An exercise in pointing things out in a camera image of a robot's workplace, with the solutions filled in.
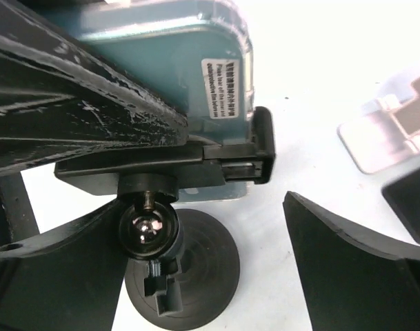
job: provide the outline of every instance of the white sticker label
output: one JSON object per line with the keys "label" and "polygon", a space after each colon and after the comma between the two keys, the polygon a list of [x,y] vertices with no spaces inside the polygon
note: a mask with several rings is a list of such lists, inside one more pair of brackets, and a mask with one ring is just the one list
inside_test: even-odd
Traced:
{"label": "white sticker label", "polygon": [[210,118],[234,119],[239,116],[239,60],[202,60],[203,80]]}

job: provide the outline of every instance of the shiny silver ball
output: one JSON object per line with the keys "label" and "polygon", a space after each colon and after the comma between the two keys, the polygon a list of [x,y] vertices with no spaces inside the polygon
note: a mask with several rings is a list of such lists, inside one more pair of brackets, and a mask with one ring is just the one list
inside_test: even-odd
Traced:
{"label": "shiny silver ball", "polygon": [[153,213],[138,216],[133,226],[136,240],[141,244],[152,243],[162,232],[162,220]]}

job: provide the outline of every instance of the white table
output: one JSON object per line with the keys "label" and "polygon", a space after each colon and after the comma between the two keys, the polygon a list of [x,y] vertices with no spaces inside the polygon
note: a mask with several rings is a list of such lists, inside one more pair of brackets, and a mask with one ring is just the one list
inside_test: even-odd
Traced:
{"label": "white table", "polygon": [[[362,114],[359,106],[373,98],[377,83],[420,61],[420,5],[242,0],[239,6],[254,44],[256,104],[273,111],[278,159],[272,181],[253,187],[244,199],[181,206],[218,218],[232,233],[241,257],[232,303],[202,330],[309,331],[281,205],[287,191],[412,242],[381,196],[381,186],[420,166],[420,157],[364,175],[336,130]],[[42,232],[113,199],[72,188],[52,171],[48,165],[23,173]],[[137,314],[123,288],[113,330],[160,329]]]}

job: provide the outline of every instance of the suction cup base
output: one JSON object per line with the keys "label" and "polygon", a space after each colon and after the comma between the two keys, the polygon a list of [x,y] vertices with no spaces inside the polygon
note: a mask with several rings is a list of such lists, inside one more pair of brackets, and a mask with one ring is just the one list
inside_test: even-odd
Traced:
{"label": "suction cup base", "polygon": [[200,328],[216,319],[231,302],[240,275],[236,243],[214,217],[198,210],[177,210],[184,230],[181,285],[183,311],[159,317],[153,297],[143,296],[145,266],[128,263],[126,287],[133,306],[147,321],[171,331]]}

